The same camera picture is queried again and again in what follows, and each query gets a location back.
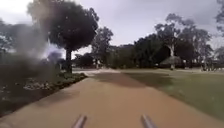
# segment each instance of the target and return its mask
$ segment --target tree trunk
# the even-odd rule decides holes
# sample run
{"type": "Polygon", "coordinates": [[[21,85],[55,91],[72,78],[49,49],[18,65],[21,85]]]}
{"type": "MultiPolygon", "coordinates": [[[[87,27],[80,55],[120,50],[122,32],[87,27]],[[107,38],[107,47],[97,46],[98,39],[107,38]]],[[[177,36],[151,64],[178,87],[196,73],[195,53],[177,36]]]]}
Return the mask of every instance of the tree trunk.
{"type": "Polygon", "coordinates": [[[72,58],[72,50],[67,48],[66,49],[66,72],[68,73],[72,73],[71,58],[72,58]]]}
{"type": "Polygon", "coordinates": [[[174,45],[169,46],[169,48],[170,48],[170,57],[172,59],[172,62],[171,62],[171,70],[174,70],[175,69],[174,45]]]}

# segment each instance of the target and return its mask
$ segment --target paved path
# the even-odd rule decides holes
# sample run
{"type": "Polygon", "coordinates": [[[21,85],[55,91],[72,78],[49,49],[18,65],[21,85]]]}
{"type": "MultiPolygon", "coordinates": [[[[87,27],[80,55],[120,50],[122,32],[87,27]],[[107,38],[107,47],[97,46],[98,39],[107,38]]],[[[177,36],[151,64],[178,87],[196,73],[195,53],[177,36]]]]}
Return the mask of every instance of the paved path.
{"type": "Polygon", "coordinates": [[[142,114],[158,128],[224,128],[222,122],[119,73],[99,73],[0,120],[0,128],[70,128],[80,114],[85,128],[143,128],[142,114]]]}

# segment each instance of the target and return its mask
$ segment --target foliage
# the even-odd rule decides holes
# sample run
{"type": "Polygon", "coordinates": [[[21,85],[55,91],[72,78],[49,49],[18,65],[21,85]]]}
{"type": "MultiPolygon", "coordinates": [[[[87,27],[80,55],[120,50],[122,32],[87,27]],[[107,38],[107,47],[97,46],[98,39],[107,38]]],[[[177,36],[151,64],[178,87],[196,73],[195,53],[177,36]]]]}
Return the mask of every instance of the foliage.
{"type": "Polygon", "coordinates": [[[76,55],[73,60],[76,67],[91,68],[93,66],[93,57],[91,53],[85,53],[84,55],[76,55]]]}
{"type": "Polygon", "coordinates": [[[99,17],[95,11],[84,9],[74,1],[34,0],[28,13],[51,43],[66,50],[67,71],[71,72],[71,52],[88,46],[98,28],[99,17]]]}
{"type": "Polygon", "coordinates": [[[0,19],[0,54],[11,48],[12,43],[9,38],[10,24],[0,19]]]}
{"type": "Polygon", "coordinates": [[[224,47],[220,47],[215,50],[215,54],[217,56],[217,59],[224,63],[224,47]]]}
{"type": "Polygon", "coordinates": [[[171,13],[167,16],[166,23],[157,24],[155,30],[156,33],[139,38],[133,45],[109,47],[110,66],[149,68],[171,57],[180,58],[180,66],[184,67],[185,60],[185,66],[191,67],[193,60],[201,63],[202,59],[211,56],[213,49],[207,44],[211,38],[209,33],[197,28],[191,19],[183,19],[171,13]]]}
{"type": "Polygon", "coordinates": [[[112,68],[133,68],[134,64],[134,46],[121,45],[110,46],[108,56],[108,66],[112,68]]]}
{"type": "Polygon", "coordinates": [[[47,60],[5,54],[0,60],[0,116],[84,78],[84,74],[60,73],[47,60]]]}
{"type": "Polygon", "coordinates": [[[100,63],[104,65],[107,65],[107,56],[109,54],[109,46],[112,36],[113,33],[109,28],[99,28],[91,44],[94,59],[96,61],[99,60],[100,63]]]}
{"type": "Polygon", "coordinates": [[[47,59],[48,59],[51,63],[53,63],[53,64],[57,64],[58,61],[60,61],[60,59],[61,59],[61,53],[59,53],[59,52],[57,52],[57,51],[51,52],[51,53],[48,55],[47,59]]]}

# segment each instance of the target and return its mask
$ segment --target park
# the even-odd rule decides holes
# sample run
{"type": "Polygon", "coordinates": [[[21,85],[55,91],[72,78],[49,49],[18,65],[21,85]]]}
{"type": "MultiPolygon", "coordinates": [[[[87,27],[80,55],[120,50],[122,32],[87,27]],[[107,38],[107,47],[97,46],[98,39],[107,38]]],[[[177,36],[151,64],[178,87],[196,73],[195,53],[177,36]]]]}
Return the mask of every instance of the park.
{"type": "Polygon", "coordinates": [[[171,12],[153,33],[115,45],[94,8],[32,0],[27,14],[31,24],[0,19],[0,128],[71,128],[80,116],[84,128],[141,128],[143,115],[158,128],[224,127],[224,46],[193,19],[171,12]],[[65,56],[43,57],[49,44],[65,56]]]}

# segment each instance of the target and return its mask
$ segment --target distant tree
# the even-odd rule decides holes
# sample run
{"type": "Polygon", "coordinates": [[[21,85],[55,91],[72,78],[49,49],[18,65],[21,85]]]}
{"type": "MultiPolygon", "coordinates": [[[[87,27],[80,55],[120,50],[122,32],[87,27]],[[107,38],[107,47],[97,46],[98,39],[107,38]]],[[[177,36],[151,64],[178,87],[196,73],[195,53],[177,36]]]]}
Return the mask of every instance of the distant tree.
{"type": "Polygon", "coordinates": [[[220,48],[216,49],[215,54],[216,54],[217,59],[220,62],[224,63],[224,47],[220,47],[220,48]]]}
{"type": "Polygon", "coordinates": [[[91,53],[85,53],[84,55],[76,55],[74,59],[76,67],[89,68],[93,65],[93,57],[91,53]]]}
{"type": "Polygon", "coordinates": [[[216,22],[219,24],[217,29],[222,32],[222,36],[224,36],[224,0],[217,0],[217,3],[221,6],[216,16],[216,22]]]}
{"type": "Polygon", "coordinates": [[[134,60],[136,66],[140,68],[152,67],[160,61],[158,59],[160,55],[157,53],[162,47],[162,42],[156,34],[140,38],[134,44],[134,60]]]}
{"type": "MultiPolygon", "coordinates": [[[[157,24],[155,26],[159,38],[170,49],[170,58],[174,58],[175,46],[177,45],[177,38],[180,30],[175,27],[174,23],[171,24],[157,24]]],[[[171,62],[171,69],[175,69],[175,63],[171,62]]]]}
{"type": "Polygon", "coordinates": [[[166,24],[158,24],[155,28],[157,30],[157,33],[162,35],[162,39],[165,39],[164,42],[169,43],[166,44],[171,50],[171,56],[174,55],[172,51],[177,51],[175,50],[175,47],[177,47],[178,45],[178,47],[180,48],[183,42],[185,42],[187,44],[183,44],[183,46],[185,45],[187,48],[189,48],[191,53],[189,51],[185,52],[184,54],[181,54],[179,52],[179,54],[185,56],[187,55],[188,60],[193,60],[194,58],[197,58],[196,55],[199,55],[199,58],[197,58],[198,62],[201,62],[203,58],[206,58],[204,51],[207,47],[206,43],[211,38],[206,30],[197,28],[194,21],[192,21],[191,19],[183,19],[182,17],[172,13],[167,16],[166,21],[166,24]]]}
{"type": "Polygon", "coordinates": [[[112,36],[113,33],[109,28],[99,28],[92,42],[93,57],[96,61],[99,60],[103,65],[107,65],[108,50],[112,36]]]}
{"type": "Polygon", "coordinates": [[[112,68],[133,68],[134,63],[134,45],[127,44],[121,46],[110,46],[108,56],[108,66],[112,68]]]}
{"type": "Polygon", "coordinates": [[[61,57],[62,57],[61,53],[53,51],[48,55],[47,59],[51,63],[57,64],[61,60],[61,57]]]}
{"type": "Polygon", "coordinates": [[[96,34],[99,17],[95,11],[74,1],[33,0],[28,13],[51,43],[65,48],[66,70],[72,72],[71,52],[88,46],[96,34]]]}

